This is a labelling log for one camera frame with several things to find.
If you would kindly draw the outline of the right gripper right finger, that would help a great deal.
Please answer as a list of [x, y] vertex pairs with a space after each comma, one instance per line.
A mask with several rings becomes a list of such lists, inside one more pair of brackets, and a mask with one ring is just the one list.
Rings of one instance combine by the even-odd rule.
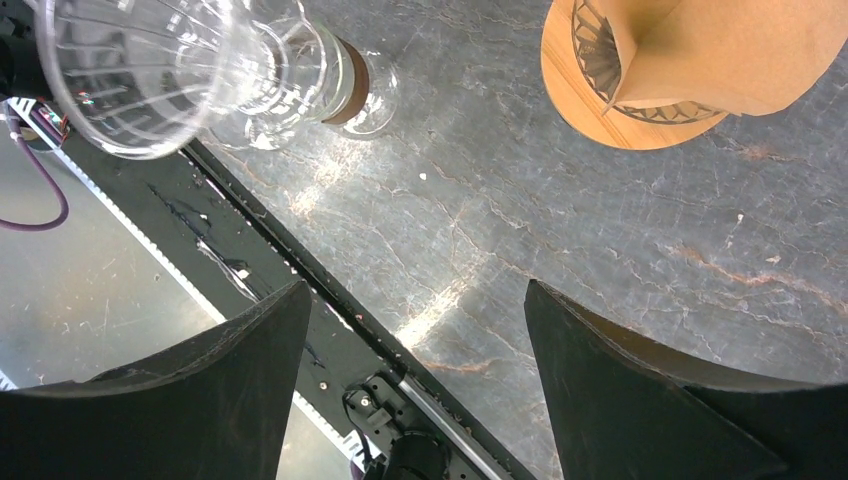
[[845, 385], [697, 358], [538, 280], [524, 311], [566, 478], [846, 477]]

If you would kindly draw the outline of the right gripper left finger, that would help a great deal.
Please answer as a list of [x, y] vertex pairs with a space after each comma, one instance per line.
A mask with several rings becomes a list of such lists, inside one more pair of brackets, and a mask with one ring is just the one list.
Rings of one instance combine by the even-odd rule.
[[306, 283], [85, 381], [1, 395], [5, 479], [273, 479], [311, 314]]

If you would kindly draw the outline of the clear glass dripper with handle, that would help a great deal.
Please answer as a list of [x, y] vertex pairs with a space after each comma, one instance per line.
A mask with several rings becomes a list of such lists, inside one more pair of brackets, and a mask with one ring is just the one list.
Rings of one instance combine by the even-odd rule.
[[157, 159], [204, 132], [272, 149], [318, 117], [327, 44], [299, 1], [269, 20], [245, 1], [42, 1], [35, 19], [56, 102], [112, 155]]

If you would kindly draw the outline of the glass carafe with brown band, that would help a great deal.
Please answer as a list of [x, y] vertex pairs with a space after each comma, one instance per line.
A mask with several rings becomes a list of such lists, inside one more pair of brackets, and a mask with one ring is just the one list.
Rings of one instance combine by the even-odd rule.
[[367, 138], [392, 119], [399, 77], [384, 55], [357, 49], [319, 22], [277, 20], [257, 28], [271, 66], [258, 104], [239, 109], [249, 146], [280, 149], [314, 124]]

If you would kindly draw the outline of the clear ribbed glass dripper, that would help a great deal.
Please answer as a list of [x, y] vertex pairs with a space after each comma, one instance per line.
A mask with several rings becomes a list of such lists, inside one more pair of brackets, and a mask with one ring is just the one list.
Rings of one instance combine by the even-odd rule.
[[[596, 1], [575, 1], [571, 21], [572, 43], [580, 72], [606, 105], [622, 77], [610, 24]], [[611, 109], [630, 119], [655, 125], [692, 124], [722, 114], [720, 110], [692, 101], [645, 108], [616, 105]]]

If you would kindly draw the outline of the brown paper coffee filter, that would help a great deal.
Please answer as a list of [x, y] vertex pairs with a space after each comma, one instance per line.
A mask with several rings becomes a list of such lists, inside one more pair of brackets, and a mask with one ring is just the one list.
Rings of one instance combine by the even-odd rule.
[[844, 1], [603, 1], [621, 79], [611, 104], [691, 101], [735, 115], [787, 108], [847, 40]]

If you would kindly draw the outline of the round wooden dripper stand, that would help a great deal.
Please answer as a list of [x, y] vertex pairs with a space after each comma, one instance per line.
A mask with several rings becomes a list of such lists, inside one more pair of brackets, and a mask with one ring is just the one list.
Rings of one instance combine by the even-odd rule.
[[726, 114], [684, 125], [655, 125], [607, 108], [578, 67], [572, 43], [575, 1], [555, 1], [545, 20], [540, 61], [543, 82], [560, 116], [575, 130], [605, 146], [648, 151], [679, 145], [718, 125]]

